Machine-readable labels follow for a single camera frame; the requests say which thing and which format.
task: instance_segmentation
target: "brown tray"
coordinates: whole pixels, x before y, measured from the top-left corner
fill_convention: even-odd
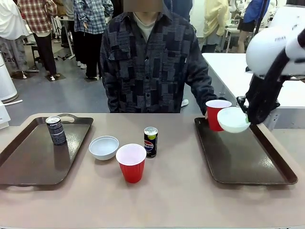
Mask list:
[[[59,116],[67,143],[55,146],[45,122],[47,117],[35,118],[0,154],[0,185],[56,185],[66,178],[93,118]],[[74,120],[64,121],[64,117]]]
[[[293,185],[297,176],[256,125],[239,134],[195,125],[214,180],[223,184]]]

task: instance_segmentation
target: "white bowl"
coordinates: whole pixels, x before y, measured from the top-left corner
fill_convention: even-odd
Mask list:
[[[246,114],[239,107],[228,107],[218,112],[217,120],[222,129],[236,134],[245,131],[250,126],[246,122]]]
[[[115,156],[118,148],[119,141],[115,137],[103,136],[90,143],[89,151],[96,159],[106,161]]]

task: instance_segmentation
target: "plaid shirt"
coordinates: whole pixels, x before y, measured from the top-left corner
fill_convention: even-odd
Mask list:
[[[146,43],[132,13],[109,22],[101,48],[102,80],[110,112],[179,113],[184,84],[205,113],[216,99],[195,31],[164,9]]]
[[[106,29],[105,17],[113,13],[111,0],[74,0],[74,30],[91,34],[104,33]]]
[[[50,16],[57,14],[56,4],[52,0],[18,0],[18,5],[33,33],[52,31]]]

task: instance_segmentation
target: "tray handle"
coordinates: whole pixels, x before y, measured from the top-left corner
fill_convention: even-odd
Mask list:
[[[70,123],[75,123],[75,121],[76,121],[77,119],[79,119],[79,117],[77,117],[77,116],[75,116],[75,115],[72,115],[72,114],[59,114],[58,116],[59,116],[59,117],[70,117],[70,118],[73,118],[74,121],[73,121],[73,122],[70,122]]]

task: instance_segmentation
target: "black shorts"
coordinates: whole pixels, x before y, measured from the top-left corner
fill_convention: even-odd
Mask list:
[[[244,20],[241,18],[237,29],[245,32],[253,32],[255,29],[255,21],[244,23]]]

